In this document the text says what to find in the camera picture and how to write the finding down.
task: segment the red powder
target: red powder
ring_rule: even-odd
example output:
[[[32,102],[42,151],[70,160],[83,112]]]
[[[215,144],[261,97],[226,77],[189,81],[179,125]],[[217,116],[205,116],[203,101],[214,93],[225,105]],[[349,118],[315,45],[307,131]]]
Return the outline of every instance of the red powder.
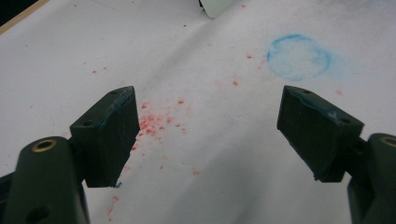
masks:
[[[166,118],[166,123],[172,123],[172,121],[173,121],[173,118],[170,118],[170,117]]]
[[[340,91],[340,90],[337,90],[335,93],[337,93],[340,96],[344,95],[344,93],[342,91]]]
[[[142,104],[142,109],[146,109],[148,107],[149,103],[143,103]]]
[[[201,174],[201,171],[199,171],[199,170],[193,168],[193,169],[192,169],[192,174],[193,174],[194,176],[198,176],[198,175]]]
[[[123,171],[129,171],[129,170],[131,170],[131,166],[124,166],[124,167],[122,168],[122,170],[123,170]]]
[[[264,65],[267,63],[267,59],[264,58],[262,59],[262,61],[260,62],[259,66],[257,67],[257,69],[262,70],[262,68],[264,67]]]
[[[108,221],[113,220],[113,216],[111,216],[111,213],[112,213],[113,210],[114,210],[114,205],[115,205],[116,202],[118,202],[119,200],[120,200],[120,198],[119,198],[118,196],[116,196],[116,195],[113,196],[111,205],[107,208],[107,212],[106,212]]]
[[[140,106],[142,109],[139,115],[140,132],[137,134],[136,142],[132,150],[137,150],[146,142],[149,143],[152,140],[161,143],[163,139],[161,134],[170,127],[169,124],[172,124],[175,120],[170,116],[172,113],[178,113],[180,110],[185,110],[187,117],[190,117],[192,114],[192,104],[187,107],[180,106],[185,104],[185,100],[182,98],[179,98],[179,100],[174,104],[171,104],[169,100],[166,100],[165,102],[166,105],[161,102],[155,104],[145,102]]]

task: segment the blue circle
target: blue circle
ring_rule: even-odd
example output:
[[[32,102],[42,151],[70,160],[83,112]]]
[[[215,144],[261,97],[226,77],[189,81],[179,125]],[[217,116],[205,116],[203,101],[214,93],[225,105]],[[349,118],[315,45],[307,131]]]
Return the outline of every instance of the blue circle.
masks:
[[[287,35],[275,40],[267,52],[269,69],[279,77],[300,81],[323,74],[331,54],[304,35]]]

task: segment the brass insert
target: brass insert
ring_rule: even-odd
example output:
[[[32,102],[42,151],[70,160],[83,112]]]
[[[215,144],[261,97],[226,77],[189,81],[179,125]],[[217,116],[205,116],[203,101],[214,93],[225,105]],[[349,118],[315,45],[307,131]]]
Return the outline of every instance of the brass insert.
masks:
[[[53,149],[56,146],[55,139],[46,139],[41,142],[38,142],[32,147],[33,152],[45,152],[50,149]]]
[[[394,137],[388,137],[388,136],[382,137],[381,142],[387,144],[388,146],[396,147],[396,138]]]

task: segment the white table surface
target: white table surface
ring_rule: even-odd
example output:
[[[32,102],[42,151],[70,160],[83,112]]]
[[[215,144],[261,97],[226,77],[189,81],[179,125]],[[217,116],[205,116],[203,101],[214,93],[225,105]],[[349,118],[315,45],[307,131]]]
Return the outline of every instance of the white table surface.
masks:
[[[210,19],[198,0],[51,0],[0,35],[0,175],[133,85],[156,133],[143,130],[119,189],[86,189],[92,223],[350,223],[349,176],[315,182],[276,129],[281,93],[314,91],[364,139],[396,134],[395,12],[246,0]]]

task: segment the wooden edge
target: wooden edge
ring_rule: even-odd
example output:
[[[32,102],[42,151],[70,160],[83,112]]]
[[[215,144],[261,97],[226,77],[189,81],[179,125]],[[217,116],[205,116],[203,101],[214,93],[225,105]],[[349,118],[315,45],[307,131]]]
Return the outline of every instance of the wooden edge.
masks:
[[[44,4],[48,3],[49,0],[38,0],[28,8],[26,8],[23,12],[12,18],[10,21],[6,22],[0,27],[0,35],[7,31],[9,28],[13,27],[18,22],[24,20],[38,8],[42,7]]]

